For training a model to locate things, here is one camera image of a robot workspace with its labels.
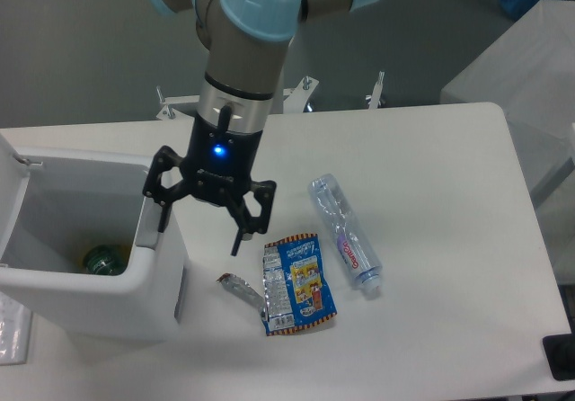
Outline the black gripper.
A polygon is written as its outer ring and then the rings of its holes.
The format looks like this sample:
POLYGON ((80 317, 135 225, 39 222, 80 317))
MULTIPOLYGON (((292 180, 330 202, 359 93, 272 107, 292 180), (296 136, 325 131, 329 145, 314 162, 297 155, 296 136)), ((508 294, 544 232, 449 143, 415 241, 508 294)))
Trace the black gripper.
POLYGON ((261 135, 260 131, 253 134, 220 132, 213 124, 197 117, 184 158, 171 147, 160 147, 152 159, 143 187, 144 196, 151 198, 161 209, 157 231, 165 231, 172 205, 185 196, 180 183, 168 188, 162 185, 163 174, 181 164, 184 186, 191 196, 217 206, 226 204, 237 225, 232 256, 237 256, 242 241, 250 240, 253 234, 265 234, 270 224, 277 183, 272 180, 252 181, 251 171, 261 135), (260 205, 257 216, 248 209, 244 199, 247 193, 251 193, 260 205))

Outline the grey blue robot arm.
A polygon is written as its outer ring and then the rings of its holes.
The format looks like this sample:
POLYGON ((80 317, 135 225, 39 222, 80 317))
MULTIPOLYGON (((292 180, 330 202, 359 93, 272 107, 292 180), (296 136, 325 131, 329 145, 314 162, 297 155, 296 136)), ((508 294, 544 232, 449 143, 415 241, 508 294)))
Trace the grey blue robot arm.
POLYGON ((227 209, 236 240, 267 231, 276 191, 251 171, 278 90, 288 47, 312 18, 353 12, 380 0, 150 0, 160 13, 191 10, 208 63, 184 156, 170 147, 155 154, 143 193, 161 210, 193 197, 227 209))

